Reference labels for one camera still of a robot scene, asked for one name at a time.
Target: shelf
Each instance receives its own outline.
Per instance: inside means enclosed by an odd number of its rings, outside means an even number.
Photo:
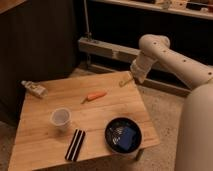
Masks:
[[[178,14],[178,15],[207,19],[207,20],[213,20],[213,13],[195,11],[195,10],[190,10],[190,9],[176,9],[176,8],[172,8],[172,7],[168,8],[168,9],[163,9],[162,4],[149,4],[149,3],[132,1],[132,0],[91,0],[91,1],[102,2],[102,3],[107,3],[107,4],[114,4],[114,5],[122,5],[122,6],[132,7],[132,8],[145,9],[145,10],[159,11],[159,12],[165,12],[165,13],[170,13],[170,14]]]

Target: white cylinder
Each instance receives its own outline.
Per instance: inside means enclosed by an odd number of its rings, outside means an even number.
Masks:
[[[175,171],[213,170],[213,84],[187,97],[180,120]]]

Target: plate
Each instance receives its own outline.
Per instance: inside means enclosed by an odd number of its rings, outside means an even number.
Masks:
[[[118,153],[131,153],[141,144],[142,133],[129,118],[116,118],[105,129],[105,139],[110,148]]]

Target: table leg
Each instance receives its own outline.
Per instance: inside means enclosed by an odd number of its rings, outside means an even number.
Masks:
[[[140,158],[141,158],[141,156],[142,156],[142,154],[143,154],[143,150],[144,150],[144,149],[139,149],[139,150],[138,150],[138,153],[136,154],[136,157],[135,157],[135,160],[136,160],[136,161],[140,160]]]

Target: black plate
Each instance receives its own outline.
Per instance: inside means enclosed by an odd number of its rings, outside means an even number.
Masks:
[[[128,149],[121,148],[118,144],[118,141],[121,138],[123,130],[130,130],[134,132],[134,136],[131,137],[131,144]],[[105,129],[105,139],[107,144],[116,152],[118,153],[131,153],[136,150],[142,140],[142,134],[138,125],[128,119],[128,118],[116,118],[113,119]]]

